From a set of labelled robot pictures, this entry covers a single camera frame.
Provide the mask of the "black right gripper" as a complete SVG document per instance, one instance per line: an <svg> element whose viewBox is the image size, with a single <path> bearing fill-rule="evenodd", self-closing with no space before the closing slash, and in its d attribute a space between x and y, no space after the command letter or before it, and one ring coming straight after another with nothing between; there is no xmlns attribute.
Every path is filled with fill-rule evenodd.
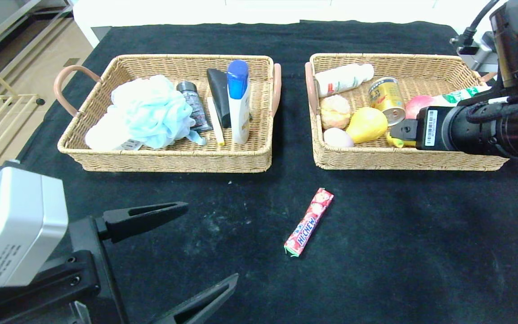
<svg viewBox="0 0 518 324"><path fill-rule="evenodd" d="M467 120L467 111L463 106L423 108L417 119L403 119L393 125L390 136L416 141L420 150L491 154L491 123L471 123Z"/></svg>

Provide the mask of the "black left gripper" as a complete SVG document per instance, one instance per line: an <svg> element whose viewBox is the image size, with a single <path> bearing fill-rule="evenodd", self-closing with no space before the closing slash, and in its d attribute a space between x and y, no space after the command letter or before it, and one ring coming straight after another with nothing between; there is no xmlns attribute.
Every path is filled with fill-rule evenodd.
<svg viewBox="0 0 518 324"><path fill-rule="evenodd" d="M95 219L87 217L69 225L71 244L75 251L86 250L92 254L94 274L98 279L92 297L84 301L93 324L127 324L128 316L121 293L115 281L103 240L121 242L138 234L185 215L189 203L168 202L105 211ZM236 291L239 274L234 273L191 299L157 316L151 324L203 324Z"/></svg>

